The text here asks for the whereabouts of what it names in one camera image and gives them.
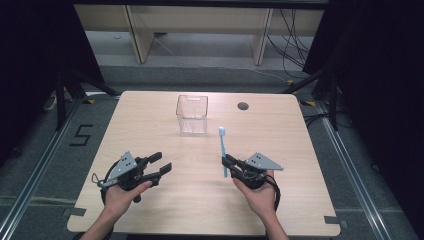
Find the floor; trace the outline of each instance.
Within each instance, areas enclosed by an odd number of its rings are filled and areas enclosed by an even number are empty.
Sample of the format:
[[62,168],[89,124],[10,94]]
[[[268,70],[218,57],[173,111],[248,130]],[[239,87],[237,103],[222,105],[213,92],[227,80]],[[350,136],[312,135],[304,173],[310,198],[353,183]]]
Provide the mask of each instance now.
[[[287,74],[278,74],[278,72],[301,71],[300,66],[277,53],[269,41],[262,65],[255,66],[249,36],[157,34],[156,41],[144,64],[137,63],[128,33],[87,32],[87,36],[101,67],[244,69],[254,74],[270,75],[271,78],[288,83],[290,80],[298,81],[299,79],[288,77],[290,75]],[[286,42],[281,36],[271,36],[271,40],[281,49],[286,49]],[[301,40],[303,45],[308,47],[313,38],[301,38]],[[298,48],[287,47],[286,52],[302,62]],[[311,99],[310,96],[302,96],[306,91],[299,92],[299,98]],[[316,115],[325,110],[325,103],[314,104],[317,105],[301,107],[305,116]],[[96,111],[111,115],[115,105],[116,101],[103,101],[97,105]],[[70,128],[80,126],[82,121],[80,119],[89,115],[90,111],[90,106],[83,104],[76,112]],[[99,126],[96,125],[99,128],[98,132],[102,132],[102,129],[107,127],[107,121],[98,120],[98,122]],[[344,127],[339,127],[336,133],[331,131],[325,119],[312,122],[308,128],[342,227],[342,233],[333,239],[418,239],[391,195],[390,189],[385,185],[378,171],[371,167],[372,159],[362,145],[360,136],[351,125],[349,117],[341,115],[338,117],[338,122]],[[34,128],[21,143],[25,150],[21,153],[22,156],[11,156],[11,160],[0,169],[0,218],[6,219],[7,214],[13,210],[15,200],[19,199],[20,194],[27,193],[22,190],[27,189],[28,179],[32,179],[31,174],[38,167],[37,159],[45,157],[44,150],[50,147],[49,141],[55,137],[52,127],[55,124],[54,111],[49,111],[40,117],[36,124],[39,127]],[[101,136],[93,137],[93,139],[97,141],[96,144],[99,144]],[[60,144],[61,146],[69,145],[68,142]],[[87,155],[93,156],[95,153],[95,149],[91,149]],[[67,159],[73,153],[59,149],[53,154],[57,155],[55,158]],[[17,158],[31,159],[32,156],[36,158],[33,161],[16,161]],[[61,189],[56,189],[59,187],[55,183],[66,181],[66,184],[73,182],[76,185],[80,184],[78,179],[85,178],[84,174],[90,162],[84,162],[81,159],[76,161],[78,170],[71,175],[65,174],[66,170],[61,168],[63,164],[61,165],[60,161],[53,161],[47,166],[46,172],[40,176],[41,182],[29,190],[34,196],[31,198],[28,210],[19,216],[19,224],[11,227],[11,231],[15,231],[11,239],[51,239],[52,236],[64,238],[73,236],[73,233],[66,232],[67,216],[64,209],[72,208],[78,189],[70,188],[64,191],[63,184],[59,185]],[[365,209],[364,206],[370,207],[371,210]],[[376,217],[383,218],[380,224],[372,222]],[[116,234],[112,239],[126,239],[126,235]],[[293,239],[321,238],[295,237]]]

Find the toothbrush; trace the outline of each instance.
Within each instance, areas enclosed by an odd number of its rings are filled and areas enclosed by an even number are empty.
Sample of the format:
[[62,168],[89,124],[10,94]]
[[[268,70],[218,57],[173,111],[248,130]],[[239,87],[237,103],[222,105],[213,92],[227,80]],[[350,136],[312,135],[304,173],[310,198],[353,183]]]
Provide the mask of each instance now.
[[[225,154],[225,147],[224,147],[224,136],[225,136],[225,128],[224,127],[219,127],[219,138],[221,139],[221,152],[222,152],[222,157],[226,157]],[[227,168],[224,166],[224,177],[227,177]]]

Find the metal rail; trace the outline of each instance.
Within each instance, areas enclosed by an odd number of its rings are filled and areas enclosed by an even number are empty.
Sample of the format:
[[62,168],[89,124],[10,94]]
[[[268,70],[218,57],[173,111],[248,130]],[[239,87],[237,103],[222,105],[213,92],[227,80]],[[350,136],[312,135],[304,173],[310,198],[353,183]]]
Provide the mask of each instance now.
[[21,220],[25,210],[28,207],[29,202],[31,201],[32,196],[40,185],[41,180],[43,179],[52,161],[52,157],[56,153],[60,142],[68,129],[69,123],[71,122],[76,110],[79,106],[81,106],[81,104],[82,99],[76,99],[71,103],[68,110],[68,118],[64,122],[63,126],[54,133],[49,145],[44,151],[25,187],[17,197],[6,218],[3,220],[0,228],[0,236],[2,240],[8,240],[12,237],[16,227],[19,224],[19,221]]
[[[318,107],[319,113],[327,112],[323,102],[317,101],[317,107]],[[346,147],[344,146],[339,133],[337,131],[334,131],[333,127],[330,124],[330,121],[327,118],[323,119],[323,123],[334,145],[334,148],[336,149],[337,154],[339,155],[340,161],[358,197],[358,200],[362,206],[362,209],[364,210],[364,213],[366,217],[368,218],[370,226],[372,230],[374,231],[376,239],[378,240],[392,239],[380,212],[378,211],[374,201],[372,200],[370,194],[368,193],[368,190],[364,182],[362,181],[361,176],[356,170],[355,164],[350,158],[350,155],[348,151],[346,150]]]

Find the human hand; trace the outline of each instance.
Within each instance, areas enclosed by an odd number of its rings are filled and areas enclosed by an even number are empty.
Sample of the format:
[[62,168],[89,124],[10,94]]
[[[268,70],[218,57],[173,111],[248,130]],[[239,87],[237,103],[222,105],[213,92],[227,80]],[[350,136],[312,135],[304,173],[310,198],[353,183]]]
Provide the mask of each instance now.
[[128,210],[132,200],[146,191],[152,185],[151,181],[141,183],[131,191],[125,191],[118,185],[109,187],[106,191],[104,211],[111,217],[120,218]]
[[[274,177],[273,170],[267,170],[267,175]],[[237,178],[233,178],[234,185],[244,194],[250,209],[261,219],[269,214],[274,215],[275,190],[271,184],[265,182],[260,188],[250,189]]]

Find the hand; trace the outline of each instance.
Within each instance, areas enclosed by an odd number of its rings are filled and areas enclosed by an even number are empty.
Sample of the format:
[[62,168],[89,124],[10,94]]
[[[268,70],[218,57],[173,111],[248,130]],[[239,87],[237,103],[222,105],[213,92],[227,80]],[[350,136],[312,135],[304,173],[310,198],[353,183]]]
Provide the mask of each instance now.
[[[273,170],[267,170],[266,174],[274,177]],[[275,191],[271,184],[265,182],[260,188],[252,190],[237,178],[233,178],[233,182],[246,197],[250,209],[261,219],[267,214],[275,214]]]
[[111,214],[111,217],[120,218],[128,210],[132,200],[146,191],[152,185],[151,181],[138,185],[131,191],[122,190],[118,185],[110,187],[106,191],[104,211]]
[[119,218],[128,210],[132,200],[150,186],[152,186],[151,181],[144,182],[131,191],[122,190],[118,185],[109,187],[106,191],[103,211],[80,239],[103,239]]
[[[266,174],[274,177],[274,171],[267,170]],[[286,240],[289,239],[274,209],[275,190],[271,184],[265,182],[258,189],[250,189],[237,178],[233,178],[234,185],[244,194],[249,203],[250,209],[264,223],[268,239],[270,240]]]

